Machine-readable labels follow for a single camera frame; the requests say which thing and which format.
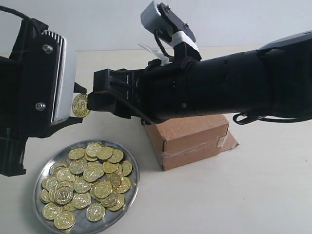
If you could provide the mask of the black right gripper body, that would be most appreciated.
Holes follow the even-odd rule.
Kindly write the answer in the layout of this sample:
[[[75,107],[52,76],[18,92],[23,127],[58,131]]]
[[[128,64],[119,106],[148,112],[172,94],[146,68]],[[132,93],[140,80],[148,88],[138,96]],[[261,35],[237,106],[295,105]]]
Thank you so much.
[[[104,69],[93,74],[93,92],[116,93],[117,117],[139,117],[144,124],[158,124],[190,116],[187,93],[188,63],[162,66],[154,59],[145,69]]]

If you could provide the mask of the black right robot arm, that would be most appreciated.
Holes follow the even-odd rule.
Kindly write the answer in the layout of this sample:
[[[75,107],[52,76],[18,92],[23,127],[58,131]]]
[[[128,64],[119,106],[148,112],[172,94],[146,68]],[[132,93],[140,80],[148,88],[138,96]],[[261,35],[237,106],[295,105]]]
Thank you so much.
[[[234,115],[294,123],[312,118],[312,34],[285,37],[259,49],[202,60],[186,43],[169,63],[94,72],[88,108],[158,124],[180,117]]]

